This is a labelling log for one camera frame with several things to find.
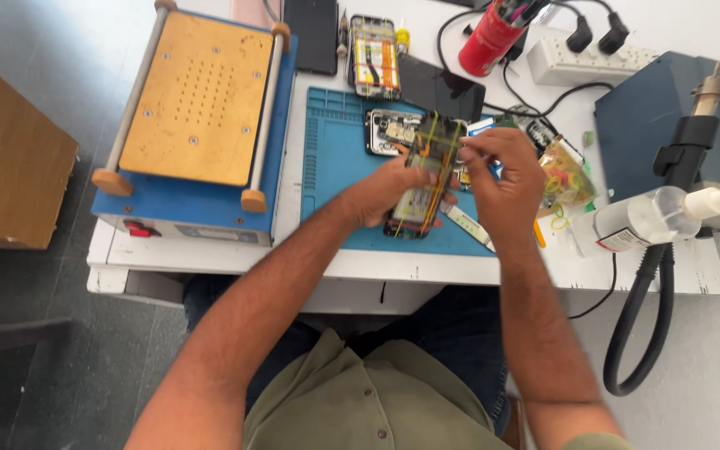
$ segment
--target wooden board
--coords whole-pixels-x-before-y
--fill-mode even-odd
[[[268,32],[170,13],[119,166],[245,186],[272,46]]]
[[[46,248],[77,143],[0,78],[0,248]]]

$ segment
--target white table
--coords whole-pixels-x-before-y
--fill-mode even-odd
[[[208,15],[224,16],[223,7],[217,2],[199,0],[194,4],[179,1],[181,8],[189,8]],[[440,25],[450,16],[462,11],[455,5],[426,0],[391,2],[390,0],[345,0],[347,15],[356,13],[383,16],[394,19],[407,18],[410,29],[410,53],[427,62],[438,65],[435,48],[435,34]],[[443,49],[450,68],[468,76],[459,67],[457,53],[463,46],[462,29],[475,21],[457,20],[446,28]],[[692,37],[695,28],[688,28]],[[533,26],[527,39],[526,51],[541,35],[556,34],[556,30],[542,26]],[[659,52],[671,50],[664,48],[661,42],[652,45]],[[339,63],[338,73],[343,72],[343,61]],[[526,58],[521,57],[511,67],[519,76],[509,74],[509,80],[516,91],[539,108],[546,108],[567,88],[536,86],[530,76]],[[487,87],[486,101],[500,106],[511,106],[517,100],[504,86],[501,69],[492,75],[477,80]],[[348,90],[342,76],[326,77],[299,74],[290,109],[288,135],[283,159],[282,184],[277,205],[275,222],[275,240],[277,243],[290,235],[299,224],[301,202],[301,181],[303,162],[303,143],[305,128],[305,97],[310,86]],[[582,135],[586,130],[595,129],[593,116],[594,100],[605,93],[604,90],[585,90],[566,98],[551,115],[553,124],[577,148],[582,148]],[[585,151],[593,171],[595,183],[600,192],[606,192],[603,169],[598,147],[589,147]],[[600,197],[596,204],[601,207],[607,199]],[[550,231],[550,218],[540,221],[545,235],[546,248],[543,258],[552,280],[558,288],[607,290],[612,282],[610,257],[584,259],[573,251],[569,238],[563,231]],[[140,295],[139,291],[150,289],[165,292],[161,300],[178,302],[178,287],[172,292],[154,286],[154,281],[162,277],[142,274],[142,272],[196,272],[240,274],[251,268],[269,251],[267,248],[251,247],[239,243],[201,240],[172,239],[136,239],[115,230],[99,220],[90,243],[88,264],[91,266],[89,290],[91,292],[112,295]],[[675,290],[681,294],[720,295],[720,259],[713,240],[691,240],[675,246]],[[617,257],[617,290],[629,290],[635,278],[642,252],[625,252]],[[324,282],[320,291],[308,302],[305,311],[311,312],[355,312],[355,313],[399,313],[406,314],[418,307],[428,298],[435,287],[406,286],[400,294],[405,300],[380,305],[379,292],[383,281],[423,282],[423,283],[466,283],[499,284],[499,260],[496,258],[427,255],[415,253],[381,252],[370,250],[340,250],[324,274],[327,280],[353,280],[341,288],[341,295],[335,298],[333,290],[336,283]],[[658,283],[652,287],[657,291]],[[386,293],[385,298],[393,297]]]

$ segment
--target hand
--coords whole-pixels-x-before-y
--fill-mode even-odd
[[[430,175],[422,167],[405,167],[406,160],[406,154],[392,158],[340,194],[359,227],[376,227],[385,220],[388,211],[396,206],[405,191],[435,183],[435,175]],[[452,176],[451,187],[460,188],[457,177]],[[450,192],[446,192],[443,201],[453,205],[458,202]],[[442,222],[436,217],[433,227],[440,227]]]
[[[460,158],[471,176],[479,222],[490,235],[497,252],[507,246],[534,242],[532,224],[543,198],[545,174],[535,149],[515,128],[491,128],[461,138]],[[502,179],[496,181],[488,165],[502,162]]]

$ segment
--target screwdriver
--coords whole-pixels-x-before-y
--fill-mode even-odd
[[[349,23],[346,21],[346,8],[343,8],[341,25],[337,28],[337,56],[344,57],[349,52],[346,46],[349,45]]]

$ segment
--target bag of rubber bands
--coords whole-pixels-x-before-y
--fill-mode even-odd
[[[538,162],[546,173],[543,197],[549,204],[576,207],[596,198],[594,183],[557,139],[546,146]]]

